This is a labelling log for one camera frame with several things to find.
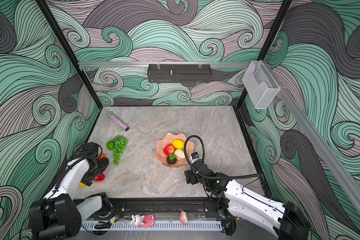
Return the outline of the green fake lime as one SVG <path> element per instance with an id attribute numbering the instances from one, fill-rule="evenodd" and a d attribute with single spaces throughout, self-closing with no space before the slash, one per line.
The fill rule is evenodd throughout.
<path id="1" fill-rule="evenodd" d="M 107 142 L 107 149 L 108 150 L 113 150 L 115 148 L 115 143 L 114 143 L 114 141 L 108 141 Z"/>

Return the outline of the pale fake pear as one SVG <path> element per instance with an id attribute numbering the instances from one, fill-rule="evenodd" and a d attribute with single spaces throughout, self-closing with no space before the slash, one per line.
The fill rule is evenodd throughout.
<path id="1" fill-rule="evenodd" d="M 177 160 L 185 159 L 185 153 L 181 149 L 176 149 L 174 154 L 176 155 Z"/>

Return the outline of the red fake strawberry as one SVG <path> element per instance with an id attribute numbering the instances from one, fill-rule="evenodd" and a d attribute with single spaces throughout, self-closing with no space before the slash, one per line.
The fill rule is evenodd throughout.
<path id="1" fill-rule="evenodd" d="M 102 182 L 105 180 L 105 175 L 104 174 L 99 174 L 94 178 L 94 182 Z"/>

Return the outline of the dark brown fake fruit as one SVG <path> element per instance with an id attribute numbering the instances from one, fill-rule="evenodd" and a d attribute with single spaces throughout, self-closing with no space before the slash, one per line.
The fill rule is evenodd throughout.
<path id="1" fill-rule="evenodd" d="M 167 164 L 174 165 L 177 163 L 177 156 L 172 153 L 167 156 Z"/>

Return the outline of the yellow fake lemon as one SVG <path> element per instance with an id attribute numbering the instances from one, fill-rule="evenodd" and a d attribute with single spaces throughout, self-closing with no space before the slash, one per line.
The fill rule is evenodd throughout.
<path id="1" fill-rule="evenodd" d="M 180 139 L 175 139 L 175 140 L 172 141 L 172 145 L 175 147 L 175 149 L 183 150 L 185 142 L 183 140 L 180 140 Z"/>

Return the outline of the red fake apple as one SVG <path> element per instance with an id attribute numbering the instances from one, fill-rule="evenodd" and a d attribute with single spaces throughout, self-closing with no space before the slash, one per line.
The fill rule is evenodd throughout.
<path id="1" fill-rule="evenodd" d="M 164 147 L 163 149 L 163 153 L 168 156 L 169 154 L 172 154 L 175 152 L 175 147 L 172 144 L 168 144 L 167 146 Z"/>

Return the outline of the pink wavy fruit bowl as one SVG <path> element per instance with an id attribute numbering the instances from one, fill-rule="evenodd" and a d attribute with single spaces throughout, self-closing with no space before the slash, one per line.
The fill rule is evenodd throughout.
<path id="1" fill-rule="evenodd" d="M 155 158 L 167 168 L 185 167 L 188 164 L 184 152 L 186 139 L 184 134 L 166 134 L 162 140 L 158 140 L 156 143 Z"/>

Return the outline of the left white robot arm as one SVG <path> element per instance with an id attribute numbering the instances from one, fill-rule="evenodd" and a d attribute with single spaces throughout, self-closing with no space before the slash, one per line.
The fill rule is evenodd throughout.
<path id="1" fill-rule="evenodd" d="M 64 240 L 76 236 L 82 223 L 92 215 L 107 218 L 112 204 L 106 193 L 89 196 L 76 205 L 74 195 L 79 184 L 90 186 L 102 174 L 109 160 L 96 143 L 85 143 L 67 160 L 66 169 L 42 200 L 29 208 L 29 228 L 34 240 Z"/>

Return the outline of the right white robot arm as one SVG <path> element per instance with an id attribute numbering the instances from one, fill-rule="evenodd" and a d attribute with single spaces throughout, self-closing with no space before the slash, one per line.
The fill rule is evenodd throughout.
<path id="1" fill-rule="evenodd" d="M 251 222 L 279 240 L 307 240 L 310 226 L 302 211 L 292 202 L 281 203 L 261 196 L 222 173 L 214 173 L 201 160 L 188 162 L 188 184 L 200 183 L 218 198 L 217 208 L 224 217 Z"/>

